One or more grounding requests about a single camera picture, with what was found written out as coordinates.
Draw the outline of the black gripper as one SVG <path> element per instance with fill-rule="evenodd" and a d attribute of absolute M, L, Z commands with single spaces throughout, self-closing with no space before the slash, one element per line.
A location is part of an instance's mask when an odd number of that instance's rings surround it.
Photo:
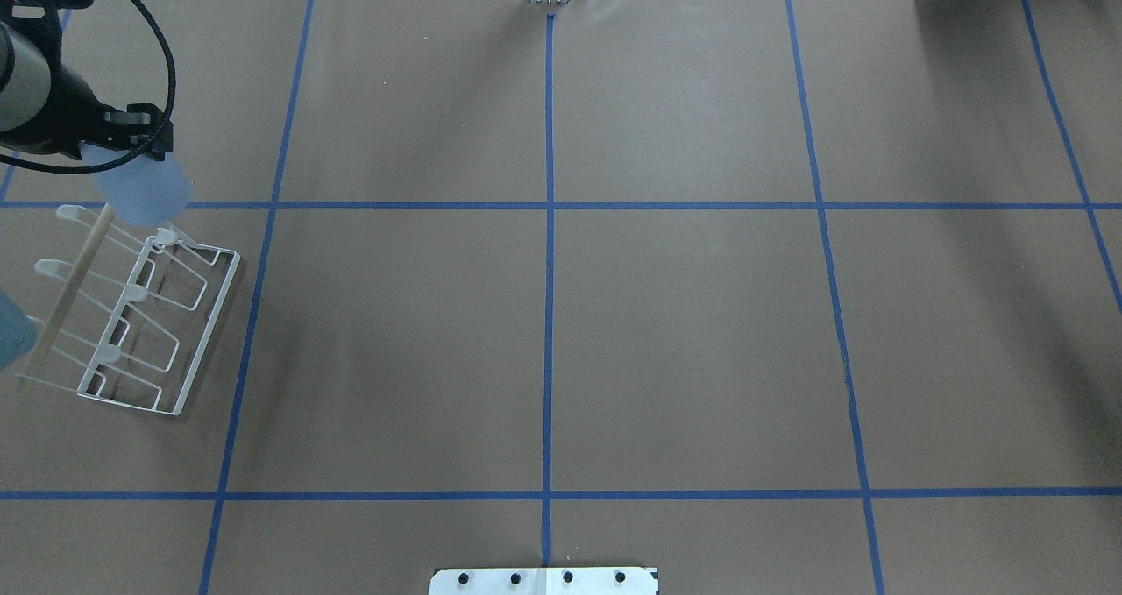
<path fill-rule="evenodd" d="M 81 157 L 81 144 L 153 161 L 174 152 L 174 123 L 155 123 L 155 104 L 130 103 L 125 110 L 101 103 L 95 92 L 71 68 L 53 68 L 46 116 L 45 155 Z"/>

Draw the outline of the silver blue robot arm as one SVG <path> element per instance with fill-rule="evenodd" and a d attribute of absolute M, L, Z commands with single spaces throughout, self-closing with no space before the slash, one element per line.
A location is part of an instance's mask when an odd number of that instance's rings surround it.
<path fill-rule="evenodd" d="M 114 157 L 134 152 L 164 161 L 174 150 L 174 126 L 160 108 L 102 103 L 88 81 L 47 53 L 16 25 L 3 25 L 1 144 L 31 156 L 82 159 L 82 148 Z"/>

